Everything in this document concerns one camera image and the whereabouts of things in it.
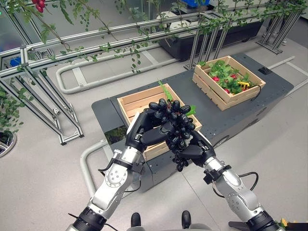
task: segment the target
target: red berry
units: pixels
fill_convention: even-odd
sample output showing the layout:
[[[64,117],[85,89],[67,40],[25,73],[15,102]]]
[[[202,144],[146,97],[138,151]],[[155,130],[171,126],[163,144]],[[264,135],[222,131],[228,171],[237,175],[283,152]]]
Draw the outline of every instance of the red berry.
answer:
[[[38,2],[38,5],[41,7],[41,8],[45,8],[45,3],[41,0]]]
[[[35,5],[36,9],[38,10],[38,12],[43,13],[43,8],[41,8],[38,4]]]
[[[215,82],[218,82],[218,81],[219,81],[219,78],[218,78],[217,76],[212,77],[212,79],[213,79]]]

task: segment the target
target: bunch of grapes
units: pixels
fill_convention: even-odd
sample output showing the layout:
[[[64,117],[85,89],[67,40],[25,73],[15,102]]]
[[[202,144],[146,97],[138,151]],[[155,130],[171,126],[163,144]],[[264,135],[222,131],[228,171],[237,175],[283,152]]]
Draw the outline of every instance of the bunch of grapes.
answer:
[[[195,129],[193,120],[186,116],[191,107],[189,105],[180,107],[178,100],[166,102],[160,99],[158,103],[149,103],[149,108],[156,110],[154,116],[161,119],[162,124],[170,121],[175,128],[174,133],[166,140],[168,148],[172,151],[185,149],[185,140],[191,138],[191,131]]]
[[[45,0],[32,0],[38,12],[43,13],[45,8]]]

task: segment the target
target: white pipe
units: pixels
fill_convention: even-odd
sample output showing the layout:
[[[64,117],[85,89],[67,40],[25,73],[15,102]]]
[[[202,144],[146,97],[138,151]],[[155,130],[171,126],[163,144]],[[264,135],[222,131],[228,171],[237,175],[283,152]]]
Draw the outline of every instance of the white pipe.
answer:
[[[149,71],[149,70],[155,69],[157,67],[165,66],[165,65],[177,62],[177,61],[178,61],[178,59],[170,59],[170,60],[158,63],[158,64],[153,64],[153,65],[150,65],[150,66],[147,66],[147,67],[140,68],[139,70],[141,72],[145,72],[145,71]],[[107,84],[109,82],[113,82],[113,81],[116,81],[116,80],[119,80],[119,79],[122,79],[122,78],[126,78],[126,77],[129,77],[129,76],[132,76],[132,75],[134,75],[134,73],[132,73],[130,71],[130,72],[119,74],[117,76],[104,78],[104,79],[101,79],[101,80],[98,80],[98,81],[88,83],[87,85],[78,86],[78,87],[71,88],[71,89],[65,89],[64,86],[63,86],[63,82],[60,80],[60,78],[58,76],[57,76],[57,81],[59,83],[60,91],[62,91],[65,94],[72,94],[72,93],[76,93],[76,92],[79,92],[79,91],[94,88],[94,87],[97,87],[99,85],[104,85],[104,84]]]
[[[295,56],[291,56],[290,58],[287,58],[287,59],[285,59],[285,60],[282,60],[282,61],[280,61],[280,62],[278,62],[278,63],[276,63],[276,64],[273,64],[273,65],[271,65],[271,66],[268,66],[268,69],[273,69],[273,68],[275,68],[275,67],[278,67],[278,66],[280,66],[280,65],[282,65],[282,64],[284,64],[284,63],[286,63],[286,62],[288,62],[288,61],[291,61],[291,60],[293,60],[295,58]]]
[[[86,183],[88,192],[90,194],[90,197],[92,197],[95,194],[96,189],[95,189],[95,185],[94,185],[94,182],[93,182],[93,179],[92,179],[92,176],[91,176],[88,164],[87,164],[87,157],[92,152],[95,152],[96,150],[104,147],[107,144],[108,144],[107,140],[101,140],[98,143],[96,143],[96,144],[92,145],[91,147],[87,148],[81,154],[81,157],[80,157],[81,172],[82,172],[83,179],[85,180],[85,183]]]
[[[158,47],[160,47],[159,44],[154,44],[154,45],[151,45],[149,47],[140,48],[138,51],[142,52],[142,51],[147,51],[147,50],[155,49],[155,48],[158,48]],[[126,52],[122,53],[122,55],[124,55],[124,56],[130,55],[130,54],[131,54],[130,51],[126,51]],[[105,56],[105,57],[100,57],[100,58],[97,59],[97,62],[103,62],[103,61],[115,59],[116,58],[115,55],[116,54],[108,55],[108,56]],[[60,90],[62,92],[64,92],[64,93],[66,93],[66,90],[70,90],[70,89],[65,89],[65,87],[64,87],[63,81],[61,79],[61,74],[63,72],[71,70],[71,69],[76,68],[76,67],[81,67],[81,66],[87,66],[87,65],[95,64],[97,62],[93,62],[93,60],[91,60],[91,61],[83,61],[83,62],[79,62],[79,63],[72,63],[70,65],[67,65],[67,66],[59,68],[57,70],[57,72],[56,72],[56,78],[57,78],[57,82],[59,84]],[[86,90],[86,89],[89,89],[89,88],[84,86],[84,87],[80,87],[80,88],[77,87],[77,88],[73,88],[73,89],[79,89],[77,91],[82,91],[82,90]]]

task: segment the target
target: robotic arm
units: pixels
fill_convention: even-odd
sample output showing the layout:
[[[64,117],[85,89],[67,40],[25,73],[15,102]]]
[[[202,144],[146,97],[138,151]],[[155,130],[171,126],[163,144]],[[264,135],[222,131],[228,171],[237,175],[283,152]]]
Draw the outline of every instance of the robotic arm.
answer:
[[[216,185],[231,210],[251,231],[284,231],[231,167],[216,158],[210,142],[200,132],[194,131],[192,121],[185,116],[188,109],[176,105],[177,116],[167,112],[173,119],[165,119],[161,110],[158,110],[163,108],[167,111],[169,106],[165,107],[165,103],[161,103],[161,107],[150,104],[150,108],[135,115],[128,128],[125,149],[114,154],[106,169],[104,182],[66,231],[100,231],[119,205],[126,188],[132,183],[133,172],[142,173],[143,165],[139,162],[141,154],[148,146],[163,141],[166,141],[175,154],[173,160],[177,163],[178,171],[188,165],[189,159],[205,169],[204,181]]]

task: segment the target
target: grape vine leaf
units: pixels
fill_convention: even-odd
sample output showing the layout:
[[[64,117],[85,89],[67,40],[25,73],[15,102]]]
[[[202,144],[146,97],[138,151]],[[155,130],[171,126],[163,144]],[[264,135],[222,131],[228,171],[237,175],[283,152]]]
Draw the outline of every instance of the grape vine leaf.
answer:
[[[167,88],[162,84],[161,81],[158,81],[158,83],[163,88],[164,93],[166,94],[167,100],[171,101],[173,99],[171,93],[167,90]]]

